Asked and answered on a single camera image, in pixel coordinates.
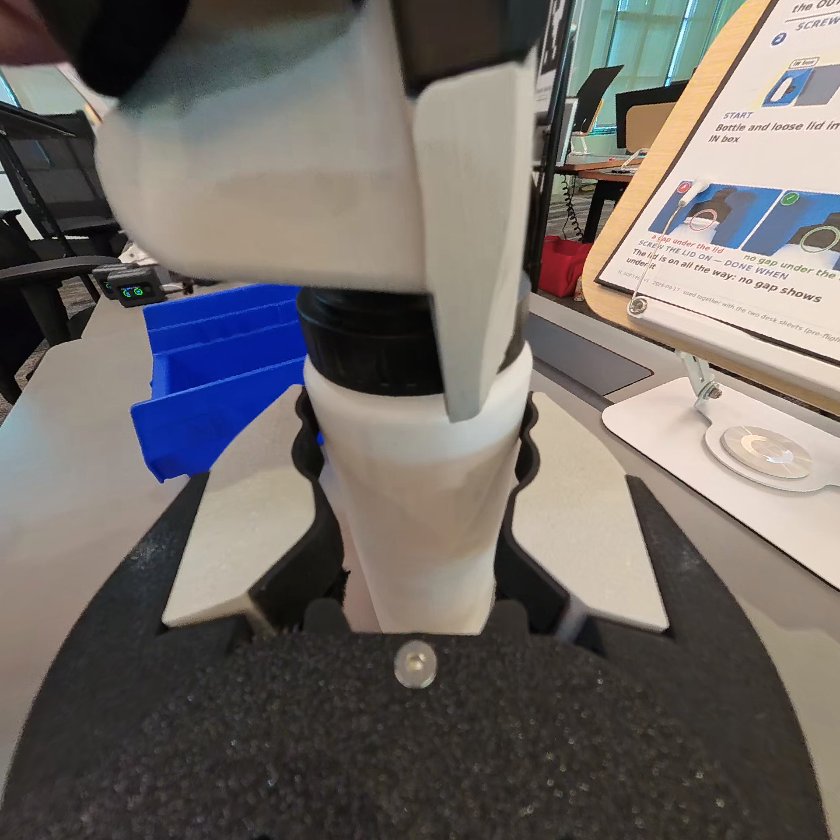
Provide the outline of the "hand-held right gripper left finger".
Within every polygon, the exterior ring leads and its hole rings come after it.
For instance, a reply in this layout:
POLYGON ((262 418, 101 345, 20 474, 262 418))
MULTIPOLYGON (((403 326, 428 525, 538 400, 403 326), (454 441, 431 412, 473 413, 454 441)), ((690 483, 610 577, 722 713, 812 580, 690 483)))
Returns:
POLYGON ((340 525, 320 484, 308 394, 292 385, 210 469, 162 621, 243 617, 267 636, 302 623, 343 578, 340 525))

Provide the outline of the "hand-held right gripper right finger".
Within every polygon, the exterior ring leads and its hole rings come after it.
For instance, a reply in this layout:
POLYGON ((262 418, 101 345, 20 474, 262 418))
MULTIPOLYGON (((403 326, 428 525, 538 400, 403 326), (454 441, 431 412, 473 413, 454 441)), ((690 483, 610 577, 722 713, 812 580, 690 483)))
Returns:
POLYGON ((623 467, 541 392, 528 395, 496 550, 497 595, 532 633, 577 638, 590 618, 662 634, 669 617, 623 467))

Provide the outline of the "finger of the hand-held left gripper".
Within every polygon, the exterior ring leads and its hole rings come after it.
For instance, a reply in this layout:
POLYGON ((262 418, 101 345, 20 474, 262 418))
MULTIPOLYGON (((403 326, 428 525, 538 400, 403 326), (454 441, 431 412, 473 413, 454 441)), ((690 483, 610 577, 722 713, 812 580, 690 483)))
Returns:
POLYGON ((511 341, 532 183, 534 64, 435 82, 416 100, 425 288, 449 420, 477 416, 511 341))

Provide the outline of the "blue plastic bin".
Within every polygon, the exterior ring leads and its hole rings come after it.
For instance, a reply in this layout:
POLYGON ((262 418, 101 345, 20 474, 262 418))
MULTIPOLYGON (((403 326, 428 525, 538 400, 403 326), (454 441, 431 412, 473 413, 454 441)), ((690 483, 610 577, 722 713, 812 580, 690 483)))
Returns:
POLYGON ((130 413, 159 482, 210 470, 259 414, 304 384, 299 290, 252 284, 143 310, 151 395, 130 413))

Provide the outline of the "black bottle lid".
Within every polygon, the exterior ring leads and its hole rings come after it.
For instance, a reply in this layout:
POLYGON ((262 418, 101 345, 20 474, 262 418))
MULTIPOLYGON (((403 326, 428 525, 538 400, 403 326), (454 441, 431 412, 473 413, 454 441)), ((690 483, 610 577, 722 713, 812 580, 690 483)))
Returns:
POLYGON ((432 292, 303 287, 297 315, 307 352, 306 394, 321 403, 388 398, 444 399, 451 417, 478 413, 493 378, 522 353, 527 293, 515 292, 501 341, 486 358, 477 329, 488 307, 432 292))

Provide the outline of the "white plastic bottle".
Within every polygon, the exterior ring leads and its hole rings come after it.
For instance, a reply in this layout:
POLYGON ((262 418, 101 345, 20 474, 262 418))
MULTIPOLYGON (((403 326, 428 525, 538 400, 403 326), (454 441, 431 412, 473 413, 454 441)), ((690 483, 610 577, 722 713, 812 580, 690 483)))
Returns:
POLYGON ((385 396, 304 382, 381 630, 478 635, 529 396, 523 344, 479 414, 451 423, 441 394, 385 396))

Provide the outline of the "red bag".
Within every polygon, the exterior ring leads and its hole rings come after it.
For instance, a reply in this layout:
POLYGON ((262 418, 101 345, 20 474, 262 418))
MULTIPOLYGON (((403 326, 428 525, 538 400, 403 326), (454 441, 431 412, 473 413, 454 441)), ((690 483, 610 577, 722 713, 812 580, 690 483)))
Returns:
POLYGON ((539 290, 557 298, 572 298, 591 250, 592 243, 546 236, 542 245, 539 290))

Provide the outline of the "wooden instruction board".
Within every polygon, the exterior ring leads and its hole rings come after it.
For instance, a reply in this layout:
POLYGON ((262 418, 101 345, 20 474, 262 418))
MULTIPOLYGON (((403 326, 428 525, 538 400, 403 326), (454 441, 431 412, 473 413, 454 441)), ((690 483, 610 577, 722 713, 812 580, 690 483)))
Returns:
POLYGON ((709 362, 716 371, 777 392, 812 410, 838 417, 837 385, 794 378, 794 362, 817 362, 816 358, 805 355, 802 350, 789 350, 765 338, 754 338, 749 333, 681 308, 667 308, 666 313, 688 316, 700 325, 690 327, 688 332, 662 327, 652 319, 655 312, 652 303, 635 317, 628 310, 628 294, 599 283, 602 271, 613 260, 666 176, 680 161, 719 90, 728 84, 736 65, 775 5, 776 2, 771 1, 744 3, 710 45, 686 92, 677 101, 654 141, 646 162, 633 177, 623 200, 596 238, 584 265, 583 291, 595 314, 618 328, 699 357, 709 362))

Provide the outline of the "black battery charger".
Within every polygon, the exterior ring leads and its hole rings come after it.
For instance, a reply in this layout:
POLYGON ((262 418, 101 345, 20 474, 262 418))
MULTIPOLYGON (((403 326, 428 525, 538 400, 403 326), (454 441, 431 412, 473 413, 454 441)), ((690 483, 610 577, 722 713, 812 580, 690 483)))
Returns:
POLYGON ((101 294, 124 308, 164 302, 166 293, 157 266, 103 265, 91 276, 101 294))

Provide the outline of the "black mesh office chair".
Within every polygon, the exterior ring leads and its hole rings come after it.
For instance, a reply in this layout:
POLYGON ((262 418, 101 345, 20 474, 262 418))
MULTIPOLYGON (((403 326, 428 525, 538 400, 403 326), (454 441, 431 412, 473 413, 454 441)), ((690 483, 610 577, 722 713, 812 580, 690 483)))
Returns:
POLYGON ((126 237, 112 215, 84 111, 41 115, 1 105, 2 170, 23 210, 63 256, 118 257, 126 237))

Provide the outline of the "black marker banner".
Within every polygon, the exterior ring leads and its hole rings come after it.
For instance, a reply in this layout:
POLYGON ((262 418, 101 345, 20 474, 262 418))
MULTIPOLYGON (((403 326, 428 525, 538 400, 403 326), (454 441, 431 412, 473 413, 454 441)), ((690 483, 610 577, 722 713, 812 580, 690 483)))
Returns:
POLYGON ((538 51, 534 91, 536 113, 550 110, 553 84, 564 54, 565 28, 570 19, 572 1, 550 1, 547 21, 538 51))

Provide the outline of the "black monitor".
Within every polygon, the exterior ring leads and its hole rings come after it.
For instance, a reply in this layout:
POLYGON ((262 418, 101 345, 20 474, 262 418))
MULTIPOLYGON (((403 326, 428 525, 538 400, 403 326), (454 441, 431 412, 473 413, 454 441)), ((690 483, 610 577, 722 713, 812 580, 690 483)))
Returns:
POLYGON ((617 149, 628 153, 649 149, 687 85, 688 80, 680 80, 664 87, 617 93, 617 149))

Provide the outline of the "printed instruction sheet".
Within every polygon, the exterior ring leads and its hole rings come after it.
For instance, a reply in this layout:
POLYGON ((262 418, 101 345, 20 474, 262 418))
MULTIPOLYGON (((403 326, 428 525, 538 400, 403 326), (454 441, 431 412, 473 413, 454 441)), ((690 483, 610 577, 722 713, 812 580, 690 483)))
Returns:
POLYGON ((775 2, 597 281, 838 362, 838 61, 838 2, 775 2))

